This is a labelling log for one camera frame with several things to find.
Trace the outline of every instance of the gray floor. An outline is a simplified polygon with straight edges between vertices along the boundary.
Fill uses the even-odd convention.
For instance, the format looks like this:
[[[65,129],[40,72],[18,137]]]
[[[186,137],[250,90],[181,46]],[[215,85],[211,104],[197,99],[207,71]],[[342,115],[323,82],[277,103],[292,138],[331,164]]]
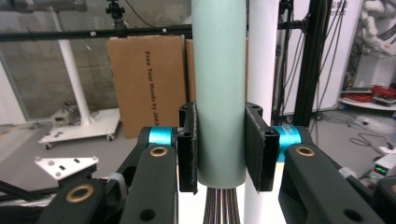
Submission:
[[[108,176],[115,172],[124,158],[131,152],[136,139],[125,139],[122,128],[117,138],[108,142],[106,137],[60,142],[50,150],[38,144],[38,140],[50,129],[50,123],[40,127],[16,128],[0,139],[0,180],[23,189],[45,189],[57,187],[57,182],[35,164],[35,157],[99,158],[98,171],[94,177]]]
[[[344,114],[344,111],[325,113],[330,117],[340,117]],[[388,121],[390,125],[396,122],[390,118]],[[358,133],[372,132],[353,125],[349,125],[349,127],[345,122],[339,122],[339,120],[337,122],[334,123],[334,120],[319,121],[318,135],[314,129],[312,131],[313,139],[316,140],[318,137],[318,146],[339,164],[349,167],[357,175],[363,175],[372,167],[373,159],[380,155],[372,148],[355,145],[348,139],[357,138]],[[117,170],[136,143],[136,139],[125,139],[120,127],[117,138],[113,142],[107,142],[104,137],[95,137],[62,142],[52,149],[46,150],[37,141],[49,129],[49,123],[39,127],[33,126],[33,128],[17,127],[0,138],[0,180],[29,190],[56,187],[56,181],[35,165],[36,156],[42,158],[96,156],[100,160],[99,170],[93,176],[108,176]],[[393,133],[385,134],[388,140],[391,134]],[[386,144],[377,137],[368,137],[368,139],[374,147]]]

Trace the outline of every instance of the electronic device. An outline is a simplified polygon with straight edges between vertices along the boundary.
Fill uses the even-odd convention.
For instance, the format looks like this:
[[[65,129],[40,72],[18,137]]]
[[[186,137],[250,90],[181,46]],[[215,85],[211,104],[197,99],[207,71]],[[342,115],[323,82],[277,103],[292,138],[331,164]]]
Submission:
[[[368,87],[348,87],[341,93],[371,93],[372,91]]]
[[[396,175],[396,155],[388,154],[375,162],[369,178],[372,183],[376,184],[379,179],[392,175]]]
[[[78,109],[76,105],[64,105],[62,109],[58,110],[50,117],[52,127],[59,128],[73,124],[77,121],[77,112]]]
[[[373,97],[373,103],[384,106],[392,106],[392,104],[396,103],[396,99],[383,95],[377,95]]]

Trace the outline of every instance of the black pole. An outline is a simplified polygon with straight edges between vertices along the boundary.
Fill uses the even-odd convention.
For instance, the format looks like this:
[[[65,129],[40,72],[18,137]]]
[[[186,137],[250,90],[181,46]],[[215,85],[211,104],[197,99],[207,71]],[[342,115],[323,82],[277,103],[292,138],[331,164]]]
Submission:
[[[296,126],[308,127],[311,120],[331,8],[332,0],[312,0],[309,4],[307,36],[294,108],[293,124]]]
[[[91,30],[91,31],[64,31],[64,32],[29,32],[0,34],[0,42],[8,41],[39,41],[39,40],[58,40],[58,39],[88,39],[106,38],[126,35],[185,35],[187,38],[192,36],[191,25],[175,25],[167,27],[149,27],[124,29],[122,32],[113,30]]]

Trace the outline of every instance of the cardboard box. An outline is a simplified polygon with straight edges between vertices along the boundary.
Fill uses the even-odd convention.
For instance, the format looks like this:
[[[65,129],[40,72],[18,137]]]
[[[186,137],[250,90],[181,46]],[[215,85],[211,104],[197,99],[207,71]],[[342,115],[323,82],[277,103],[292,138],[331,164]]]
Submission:
[[[126,138],[145,126],[178,126],[186,104],[180,36],[139,36],[107,41]]]
[[[246,51],[246,68],[245,68],[245,99],[248,98],[248,41]],[[186,40],[186,58],[187,58],[187,75],[188,75],[188,91],[189,102],[196,101],[195,87],[195,66],[194,66],[194,44],[193,40]]]

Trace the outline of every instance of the cart wheel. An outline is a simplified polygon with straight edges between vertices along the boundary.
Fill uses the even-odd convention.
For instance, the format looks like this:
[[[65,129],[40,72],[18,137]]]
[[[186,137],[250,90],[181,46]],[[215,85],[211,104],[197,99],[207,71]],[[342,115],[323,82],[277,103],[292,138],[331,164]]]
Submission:
[[[315,120],[317,121],[323,120],[323,114],[321,112],[318,112],[315,116]]]
[[[45,148],[46,150],[50,150],[50,149],[52,148],[52,144],[51,144],[51,143],[46,143],[46,144],[44,145],[44,148]]]
[[[109,134],[108,136],[106,136],[107,141],[111,142],[114,140],[114,138],[116,138],[116,136],[114,136],[114,134]]]

